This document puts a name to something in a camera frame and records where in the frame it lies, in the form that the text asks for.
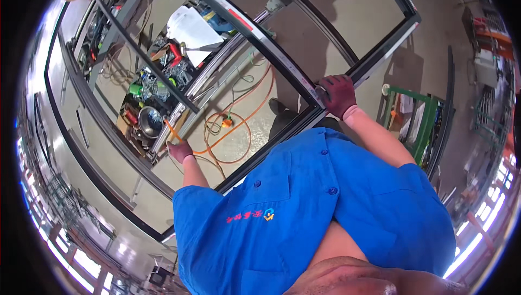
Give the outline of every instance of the shoe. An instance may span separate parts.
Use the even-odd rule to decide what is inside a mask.
[[[282,113],[283,111],[288,109],[286,107],[286,105],[281,103],[277,98],[271,98],[268,101],[268,105],[269,105],[269,108],[271,109],[271,111],[273,112],[273,114],[275,114],[275,115],[279,115],[280,113]]]

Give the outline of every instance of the work glove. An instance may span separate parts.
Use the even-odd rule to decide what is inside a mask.
[[[323,87],[316,91],[329,113],[344,120],[344,113],[356,105],[353,81],[346,75],[327,76],[318,84]]]
[[[184,141],[178,144],[172,144],[169,142],[166,143],[168,147],[168,153],[170,156],[176,159],[180,164],[183,164],[183,161],[187,156],[193,155],[194,152],[188,142]]]

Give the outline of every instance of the paper sheet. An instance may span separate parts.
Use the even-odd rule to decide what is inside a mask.
[[[184,5],[170,16],[166,29],[168,38],[175,39],[178,43],[185,42],[186,47],[201,47],[223,41],[196,9]],[[192,65],[197,67],[210,53],[187,51],[186,55]]]

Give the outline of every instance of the gloved hand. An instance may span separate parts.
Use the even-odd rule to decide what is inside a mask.
[[[170,156],[176,159],[180,164],[183,163],[187,156],[193,155],[194,152],[187,141],[171,144],[170,141],[166,143],[168,147],[168,153]]]
[[[317,88],[317,93],[326,106],[326,109],[334,116],[345,119],[344,113],[353,105],[356,105],[355,88],[353,81],[346,75],[327,76],[319,82],[322,88]]]

